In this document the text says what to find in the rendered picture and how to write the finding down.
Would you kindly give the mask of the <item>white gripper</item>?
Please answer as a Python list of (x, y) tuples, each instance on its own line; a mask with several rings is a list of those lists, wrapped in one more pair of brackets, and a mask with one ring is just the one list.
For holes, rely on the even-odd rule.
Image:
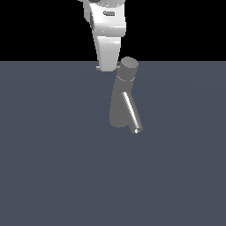
[(116, 68), (120, 69), (120, 65), (117, 66), (121, 48), (120, 37), (95, 36), (94, 45), (99, 62), (99, 66), (96, 66), (97, 71), (113, 72)]

